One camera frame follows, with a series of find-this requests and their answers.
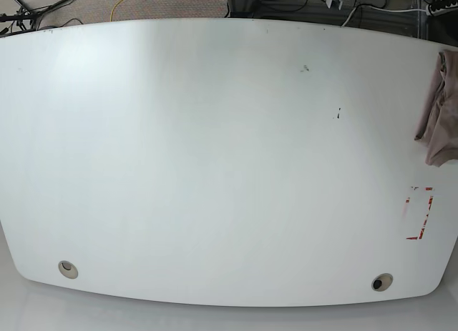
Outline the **mauve T-shirt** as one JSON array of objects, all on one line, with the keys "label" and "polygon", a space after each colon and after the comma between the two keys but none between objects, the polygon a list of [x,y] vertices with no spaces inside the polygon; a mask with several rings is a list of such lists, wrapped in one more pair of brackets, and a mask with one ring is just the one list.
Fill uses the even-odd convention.
[{"label": "mauve T-shirt", "polygon": [[415,141],[427,147],[425,163],[457,159],[457,52],[442,50],[425,99]]}]

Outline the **right table grommet hole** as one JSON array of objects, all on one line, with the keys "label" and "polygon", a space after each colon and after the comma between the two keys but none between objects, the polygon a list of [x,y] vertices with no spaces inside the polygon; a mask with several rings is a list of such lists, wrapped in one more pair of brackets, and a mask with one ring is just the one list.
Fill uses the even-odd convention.
[{"label": "right table grommet hole", "polygon": [[380,274],[374,278],[371,283],[371,288],[375,292],[383,292],[390,288],[394,278],[389,273]]}]

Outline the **table grommet hole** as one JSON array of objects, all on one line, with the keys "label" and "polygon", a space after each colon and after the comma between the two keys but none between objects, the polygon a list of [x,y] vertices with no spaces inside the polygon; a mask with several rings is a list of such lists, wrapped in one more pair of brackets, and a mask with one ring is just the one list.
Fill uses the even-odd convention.
[{"label": "table grommet hole", "polygon": [[374,278],[371,283],[371,288],[375,292],[383,292],[390,288],[394,278],[389,273],[380,274]]},{"label": "table grommet hole", "polygon": [[71,262],[68,262],[68,261],[59,262],[58,269],[60,273],[68,279],[74,280],[78,277],[78,270]]}]

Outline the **left table grommet hole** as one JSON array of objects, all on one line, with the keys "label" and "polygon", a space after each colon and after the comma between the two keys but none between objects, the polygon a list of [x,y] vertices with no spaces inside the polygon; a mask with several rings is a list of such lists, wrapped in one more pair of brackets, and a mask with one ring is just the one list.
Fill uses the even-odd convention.
[{"label": "left table grommet hole", "polygon": [[68,261],[59,262],[58,269],[60,273],[68,279],[74,280],[78,277],[78,270],[71,262],[68,262]]}]

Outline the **red tape rectangle marking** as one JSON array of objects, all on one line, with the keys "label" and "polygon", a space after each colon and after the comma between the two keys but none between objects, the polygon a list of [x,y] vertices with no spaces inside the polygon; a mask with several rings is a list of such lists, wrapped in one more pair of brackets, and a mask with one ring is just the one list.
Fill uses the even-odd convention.
[{"label": "red tape rectangle marking", "polygon": [[433,199],[433,187],[410,187],[402,214],[402,232],[405,239],[419,240],[423,237]]}]

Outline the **black tripod legs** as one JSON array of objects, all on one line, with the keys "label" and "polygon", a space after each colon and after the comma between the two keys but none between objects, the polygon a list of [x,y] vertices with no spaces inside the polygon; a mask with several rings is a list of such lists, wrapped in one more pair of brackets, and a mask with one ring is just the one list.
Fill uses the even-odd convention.
[{"label": "black tripod legs", "polygon": [[1,13],[1,23],[10,23],[9,26],[1,30],[1,37],[38,31],[42,19],[47,14],[70,5],[76,0],[59,0],[51,5],[37,8],[31,8],[23,0],[13,1],[19,5],[19,9],[12,15]]}]

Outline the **white power strip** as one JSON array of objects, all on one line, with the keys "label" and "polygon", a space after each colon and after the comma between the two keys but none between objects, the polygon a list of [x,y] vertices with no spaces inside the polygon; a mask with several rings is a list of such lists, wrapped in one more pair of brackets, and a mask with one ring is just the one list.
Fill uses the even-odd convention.
[{"label": "white power strip", "polygon": [[457,11],[457,0],[433,0],[426,13],[428,16],[439,16],[453,11]]}]

